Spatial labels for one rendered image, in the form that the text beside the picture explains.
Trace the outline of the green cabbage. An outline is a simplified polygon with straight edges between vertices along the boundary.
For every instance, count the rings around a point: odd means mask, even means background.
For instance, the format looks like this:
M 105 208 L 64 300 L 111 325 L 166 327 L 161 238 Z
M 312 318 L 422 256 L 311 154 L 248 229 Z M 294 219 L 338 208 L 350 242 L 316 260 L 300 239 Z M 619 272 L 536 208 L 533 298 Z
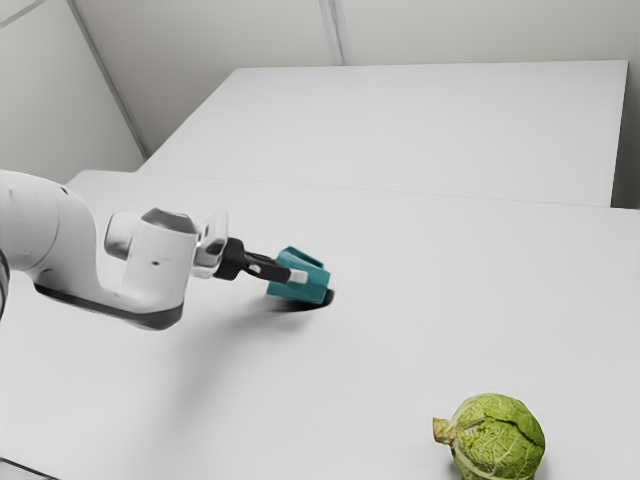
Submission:
M 546 449 L 534 414 L 498 393 L 469 397 L 451 418 L 433 418 L 432 435 L 449 447 L 461 480 L 533 480 Z

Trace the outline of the teal faceted mug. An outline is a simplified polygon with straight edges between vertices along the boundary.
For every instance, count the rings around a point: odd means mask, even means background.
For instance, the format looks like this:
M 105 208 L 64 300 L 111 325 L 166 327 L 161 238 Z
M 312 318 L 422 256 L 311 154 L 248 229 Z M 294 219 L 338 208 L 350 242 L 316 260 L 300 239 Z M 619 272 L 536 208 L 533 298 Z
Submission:
M 281 250 L 275 261 L 288 268 L 290 276 L 284 283 L 271 281 L 267 295 L 315 305 L 324 302 L 331 274 L 321 261 L 292 246 Z

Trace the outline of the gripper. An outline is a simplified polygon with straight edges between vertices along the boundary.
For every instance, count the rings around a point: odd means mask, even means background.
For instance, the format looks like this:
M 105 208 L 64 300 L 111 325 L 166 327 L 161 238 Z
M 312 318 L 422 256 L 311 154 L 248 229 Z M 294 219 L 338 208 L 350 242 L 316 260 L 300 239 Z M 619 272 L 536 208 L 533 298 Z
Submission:
M 266 255 L 245 251 L 241 240 L 229 238 L 213 277 L 233 281 L 245 269 L 249 275 L 269 282 L 305 284 L 308 280 L 307 272 L 277 264 Z

